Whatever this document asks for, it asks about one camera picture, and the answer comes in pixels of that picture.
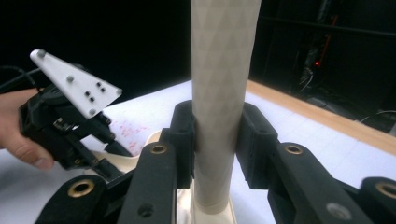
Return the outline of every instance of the human hand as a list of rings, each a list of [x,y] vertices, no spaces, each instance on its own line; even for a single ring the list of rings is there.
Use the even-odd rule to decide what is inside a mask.
[[[54,163],[50,153],[21,135],[19,126],[19,107],[36,93],[31,89],[0,94],[0,148],[41,170],[49,170]]]

